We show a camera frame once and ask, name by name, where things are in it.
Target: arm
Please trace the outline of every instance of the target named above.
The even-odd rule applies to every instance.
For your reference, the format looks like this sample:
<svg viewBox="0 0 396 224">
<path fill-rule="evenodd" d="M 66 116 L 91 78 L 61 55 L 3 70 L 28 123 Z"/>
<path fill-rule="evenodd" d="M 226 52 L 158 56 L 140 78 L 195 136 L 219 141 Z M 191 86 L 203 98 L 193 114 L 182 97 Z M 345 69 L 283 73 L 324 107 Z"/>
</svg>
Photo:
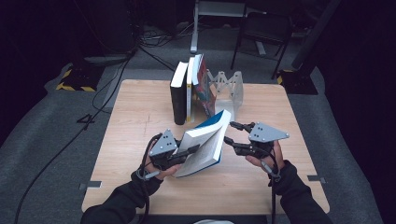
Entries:
<svg viewBox="0 0 396 224">
<path fill-rule="evenodd" d="M 149 158 L 146 161 L 146 170 L 149 173 L 157 171 Z M 152 195 L 160 187 L 163 179 L 174 174 L 180 165 L 175 165 L 161 171 L 144 184 L 147 186 L 148 195 Z M 129 223 L 136 215 L 136 207 L 145 206 L 145 194 L 142 184 L 144 180 L 137 177 L 136 172 L 131 174 L 132 181 L 114 189 L 108 199 L 100 204 L 90 207 L 81 218 L 81 224 L 114 224 Z"/>
<path fill-rule="evenodd" d="M 291 223 L 332 223 L 323 209 L 317 204 L 311 194 L 311 188 L 304 184 L 297 175 L 297 169 L 289 161 L 284 161 L 278 141 L 274 142 L 273 155 L 280 169 L 281 178 L 275 181 L 273 188 L 277 195 L 281 195 L 280 204 L 285 210 Z M 261 161 L 246 156 L 247 161 L 263 169 Z M 274 162 L 271 158 L 262 159 L 271 168 Z"/>
</svg>

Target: black sweatshirt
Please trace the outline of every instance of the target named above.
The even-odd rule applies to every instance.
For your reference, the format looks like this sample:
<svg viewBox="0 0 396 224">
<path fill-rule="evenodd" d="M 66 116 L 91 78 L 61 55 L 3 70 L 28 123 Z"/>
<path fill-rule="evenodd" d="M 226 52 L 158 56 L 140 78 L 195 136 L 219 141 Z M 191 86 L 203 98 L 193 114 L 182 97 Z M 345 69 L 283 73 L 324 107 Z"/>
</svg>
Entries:
<svg viewBox="0 0 396 224">
<path fill-rule="evenodd" d="M 297 176 L 295 166 L 289 161 L 285 161 L 285 167 L 281 170 L 280 175 L 280 180 L 274 183 L 274 190 L 277 195 L 282 195 L 280 204 L 290 223 L 332 223 L 312 198 L 311 189 Z M 148 195 L 157 191 L 161 183 L 162 181 L 155 177 L 147 181 Z M 103 204 L 88 208 L 80 223 L 129 223 L 136 215 L 136 207 L 144 207 L 144 195 L 142 180 L 133 173 L 132 181 L 114 189 Z"/>
</svg>

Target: wooden tabletop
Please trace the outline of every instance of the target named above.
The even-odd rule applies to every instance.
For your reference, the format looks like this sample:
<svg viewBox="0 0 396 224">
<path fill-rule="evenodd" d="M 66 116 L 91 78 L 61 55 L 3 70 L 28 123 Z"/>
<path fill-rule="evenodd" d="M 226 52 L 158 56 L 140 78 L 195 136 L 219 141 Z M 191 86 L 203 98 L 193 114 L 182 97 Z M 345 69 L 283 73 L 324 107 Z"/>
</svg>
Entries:
<svg viewBox="0 0 396 224">
<path fill-rule="evenodd" d="M 91 181 L 102 181 L 99 189 L 87 189 L 82 210 L 103 203 L 114 188 L 130 181 L 152 136 L 170 129 L 176 139 L 184 131 L 205 120 L 201 110 L 195 122 L 178 126 L 173 120 L 169 81 L 124 80 L 108 123 L 92 172 Z M 235 121 L 263 122 L 290 134 L 280 140 L 285 160 L 298 169 L 301 179 L 312 189 L 314 199 L 328 213 L 330 208 L 294 116 L 288 96 L 279 85 L 244 84 L 244 102 Z M 226 136 L 248 143 L 248 133 L 229 127 Z M 194 175 L 166 177 L 150 197 L 152 215 L 260 215 L 271 214 L 268 176 L 244 157 L 236 156 L 224 144 L 221 162 Z M 276 211 L 284 213 L 277 197 Z"/>
</svg>

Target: standing book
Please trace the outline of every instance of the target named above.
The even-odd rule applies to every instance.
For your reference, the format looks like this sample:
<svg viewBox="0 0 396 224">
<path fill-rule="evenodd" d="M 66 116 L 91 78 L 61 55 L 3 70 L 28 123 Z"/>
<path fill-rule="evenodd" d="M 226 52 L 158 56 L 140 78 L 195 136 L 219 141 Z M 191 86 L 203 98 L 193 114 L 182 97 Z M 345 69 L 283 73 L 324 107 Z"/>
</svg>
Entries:
<svg viewBox="0 0 396 224">
<path fill-rule="evenodd" d="M 187 113 L 187 117 L 186 117 L 186 121 L 187 122 L 191 122 L 192 121 L 192 71 L 193 71 L 193 66 L 194 66 L 194 57 L 190 57 L 189 59 L 189 65 L 187 67 L 187 79 L 186 79 L 186 83 L 187 83 L 187 89 L 186 89 L 186 93 L 187 93 L 187 101 L 186 101 L 186 113 Z"/>
<path fill-rule="evenodd" d="M 183 125 L 187 116 L 187 63 L 179 62 L 170 83 L 174 121 Z"/>
<path fill-rule="evenodd" d="M 195 55 L 192 72 L 192 85 L 198 96 L 198 101 L 204 107 L 208 118 L 215 115 L 216 102 L 216 95 L 210 89 L 210 82 L 211 80 L 207 75 L 204 54 Z"/>
<path fill-rule="evenodd" d="M 174 173 L 175 177 L 192 175 L 219 163 L 224 135 L 230 120 L 231 113 L 222 110 L 197 127 L 184 132 L 177 152 L 182 152 L 197 145 L 199 145 L 199 148 Z"/>
</svg>

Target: person's right arm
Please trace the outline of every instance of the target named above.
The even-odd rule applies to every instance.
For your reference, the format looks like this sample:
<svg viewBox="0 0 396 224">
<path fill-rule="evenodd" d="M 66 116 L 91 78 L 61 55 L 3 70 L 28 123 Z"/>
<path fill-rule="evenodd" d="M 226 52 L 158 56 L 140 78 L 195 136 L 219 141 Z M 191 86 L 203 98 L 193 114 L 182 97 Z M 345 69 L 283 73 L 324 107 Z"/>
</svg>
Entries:
<svg viewBox="0 0 396 224">
<path fill-rule="evenodd" d="M 274 181 L 273 188 L 277 195 L 281 195 L 280 204 L 285 210 L 290 223 L 332 223 L 327 214 L 317 204 L 309 188 L 297 175 L 297 169 L 289 161 L 283 160 L 282 151 L 278 141 L 274 142 L 276 163 L 280 169 L 281 178 Z M 263 169 L 261 161 L 257 158 L 246 156 L 247 161 Z M 271 158 L 262 159 L 271 168 L 274 162 Z"/>
</svg>

